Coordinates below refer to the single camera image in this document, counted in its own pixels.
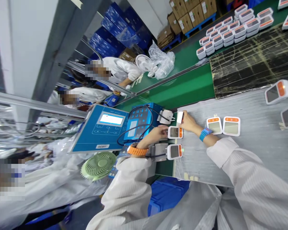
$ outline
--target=transparent plastic sheet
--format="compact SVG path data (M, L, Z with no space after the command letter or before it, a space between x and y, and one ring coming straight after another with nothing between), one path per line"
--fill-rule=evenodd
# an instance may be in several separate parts
M162 52L154 41L150 46L148 53L150 60L155 65L158 65L158 70L155 73L156 78L158 80L166 78L174 68L175 54L173 52Z

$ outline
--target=blue smartwatch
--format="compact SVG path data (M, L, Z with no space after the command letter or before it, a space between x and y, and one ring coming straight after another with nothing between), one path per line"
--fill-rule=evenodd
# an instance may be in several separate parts
M199 136L199 139L200 139L201 141L203 141L204 138L205 138L207 135L211 134L211 133L212 133L212 130L210 130L210 129L208 129L208 128L204 128L203 131L202 131L202 133L201 133L201 135Z

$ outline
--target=gray mat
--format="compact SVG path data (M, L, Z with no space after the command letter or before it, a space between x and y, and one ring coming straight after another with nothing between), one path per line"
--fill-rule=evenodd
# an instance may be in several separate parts
M181 107L187 110L198 124L205 127L207 118L217 114L240 117L241 134L232 137L244 149L254 152L264 165L288 182L288 130L282 131L280 112L288 107L288 98L275 105L267 105L265 89L243 93L220 100L207 100ZM232 187L229 177L207 156L206 146L195 134L185 131L183 139L178 139L184 149L183 157L175 160L174 176L185 180Z

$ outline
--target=orange smartwatch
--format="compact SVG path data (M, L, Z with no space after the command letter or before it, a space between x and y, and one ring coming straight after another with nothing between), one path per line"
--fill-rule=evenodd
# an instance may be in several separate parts
M127 149L127 153L131 154L131 155L136 155L136 156L145 156L146 153L148 152L148 149L137 149L138 143L133 143L131 144L128 149Z

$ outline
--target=blue pallet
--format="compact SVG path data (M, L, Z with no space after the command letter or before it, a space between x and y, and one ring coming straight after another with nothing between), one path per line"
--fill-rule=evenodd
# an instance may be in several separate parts
M171 49L172 48L172 45L174 45L174 43L181 43L181 33L176 35L176 37L174 38L174 40L172 42L170 42L167 46L165 46L164 48L162 48L161 50L164 51L166 50L167 48Z
M203 22L201 22L200 24L198 24L196 27L194 27L192 30L190 30L189 32L187 32L185 34L185 36L187 36L187 38L190 37L190 33L192 33L194 30L196 30L197 28L199 30L202 30L202 25L206 22L208 22L210 19L212 19L212 21L215 21L215 16L216 16L216 13L214 13L213 15L211 15L209 18L205 19Z

